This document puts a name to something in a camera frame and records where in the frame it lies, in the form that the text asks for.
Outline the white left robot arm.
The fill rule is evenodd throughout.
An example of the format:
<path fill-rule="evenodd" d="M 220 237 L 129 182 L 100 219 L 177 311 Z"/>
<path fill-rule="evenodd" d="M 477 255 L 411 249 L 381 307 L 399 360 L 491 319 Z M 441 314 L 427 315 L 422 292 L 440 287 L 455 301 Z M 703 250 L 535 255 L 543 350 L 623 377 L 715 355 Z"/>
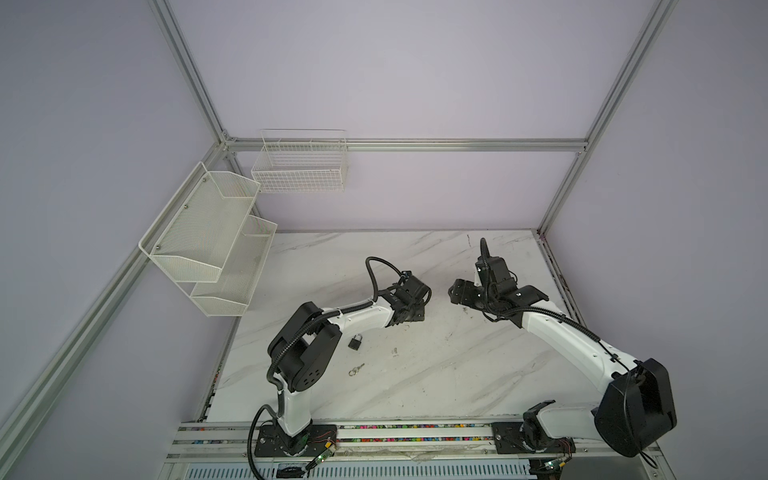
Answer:
<path fill-rule="evenodd" d="M 313 424 L 310 389 L 319 382 L 339 344 L 370 330 L 422 322 L 432 290 L 410 271 L 383 289 L 374 284 L 371 298 L 338 308 L 321 308 L 309 301 L 300 305 L 267 348 L 270 364 L 266 380 L 276 388 L 277 408 L 266 405 L 269 419 L 259 427 L 254 453 L 268 445 L 286 456 L 296 456 L 320 431 Z"/>

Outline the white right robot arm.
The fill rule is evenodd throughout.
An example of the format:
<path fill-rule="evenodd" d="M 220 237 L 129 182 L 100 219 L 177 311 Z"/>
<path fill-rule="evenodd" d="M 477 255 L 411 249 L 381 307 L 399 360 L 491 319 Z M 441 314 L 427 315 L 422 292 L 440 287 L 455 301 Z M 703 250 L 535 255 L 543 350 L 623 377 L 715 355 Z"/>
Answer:
<path fill-rule="evenodd" d="M 498 256 L 481 255 L 474 280 L 457 279 L 452 303 L 509 321 L 568 360 L 598 391 L 595 403 L 544 400 L 523 415 L 522 445 L 543 451 L 558 440 L 601 440 L 634 457 L 673 430 L 677 414 L 669 372 L 659 361 L 639 360 L 604 341 L 558 309 L 533 285 L 521 286 Z"/>

